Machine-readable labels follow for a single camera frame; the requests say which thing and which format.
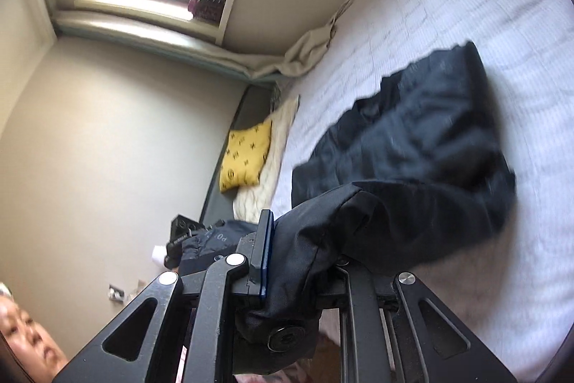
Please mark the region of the black padded jacket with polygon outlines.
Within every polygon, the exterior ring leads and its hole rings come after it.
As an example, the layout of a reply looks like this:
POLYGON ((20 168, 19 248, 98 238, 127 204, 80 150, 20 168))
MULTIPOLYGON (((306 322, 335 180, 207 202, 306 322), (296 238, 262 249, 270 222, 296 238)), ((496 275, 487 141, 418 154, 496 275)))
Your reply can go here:
POLYGON ((306 357, 317 298, 340 258, 384 276, 437 261, 498 235, 515 200, 473 43, 383 78, 294 168, 265 305, 236 319, 235 372, 272 373, 306 357))

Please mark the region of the cream fringed blanket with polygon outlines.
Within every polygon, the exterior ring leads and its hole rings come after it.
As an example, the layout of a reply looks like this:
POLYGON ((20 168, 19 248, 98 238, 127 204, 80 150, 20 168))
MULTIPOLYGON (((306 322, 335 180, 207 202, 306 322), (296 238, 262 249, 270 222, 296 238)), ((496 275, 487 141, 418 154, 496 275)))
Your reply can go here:
POLYGON ((234 211, 236 220, 255 224, 260 218, 261 211, 270 208, 277 187, 288 136, 299 105, 300 97, 296 95, 294 98, 284 101, 265 118, 265 122, 272 125, 267 159, 260 173, 259 184, 238 189, 232 204, 232 211, 234 211))

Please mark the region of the yellow patterned pillow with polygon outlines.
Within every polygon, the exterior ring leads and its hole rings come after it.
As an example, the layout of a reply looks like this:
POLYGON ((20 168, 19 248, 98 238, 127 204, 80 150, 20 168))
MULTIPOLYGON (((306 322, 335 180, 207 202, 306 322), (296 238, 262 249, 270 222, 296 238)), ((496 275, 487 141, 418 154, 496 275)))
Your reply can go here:
POLYGON ((264 121, 245 130, 231 130, 219 174, 219 190, 259 184, 272 142, 272 122, 264 121))

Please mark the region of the dark bed footboard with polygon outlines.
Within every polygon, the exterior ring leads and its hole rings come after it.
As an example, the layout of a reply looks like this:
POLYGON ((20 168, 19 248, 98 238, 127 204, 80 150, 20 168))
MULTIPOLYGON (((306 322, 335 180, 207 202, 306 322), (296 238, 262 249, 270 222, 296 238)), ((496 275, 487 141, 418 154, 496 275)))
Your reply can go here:
POLYGON ((270 88, 249 85, 242 95, 201 210, 205 225, 232 219, 238 190, 260 183, 272 144, 271 104, 270 88))

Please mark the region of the white quilted mattress cover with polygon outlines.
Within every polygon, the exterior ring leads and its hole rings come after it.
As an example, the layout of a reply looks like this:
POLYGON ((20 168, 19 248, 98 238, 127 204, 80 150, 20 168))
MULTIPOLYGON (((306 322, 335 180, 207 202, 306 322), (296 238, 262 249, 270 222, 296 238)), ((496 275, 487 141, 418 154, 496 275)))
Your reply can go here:
POLYGON ((272 211, 380 181, 376 264, 542 376, 573 324, 571 0, 356 0, 288 95, 272 211))

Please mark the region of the wall power socket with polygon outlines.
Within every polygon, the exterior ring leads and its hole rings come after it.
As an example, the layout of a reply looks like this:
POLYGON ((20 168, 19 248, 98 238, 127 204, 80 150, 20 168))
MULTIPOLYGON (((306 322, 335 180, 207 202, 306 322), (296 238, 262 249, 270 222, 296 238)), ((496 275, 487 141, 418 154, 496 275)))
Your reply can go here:
POLYGON ((116 303, 124 303, 126 300, 126 292, 121 288, 118 288, 113 285, 108 286, 108 298, 109 301, 113 301, 116 303))

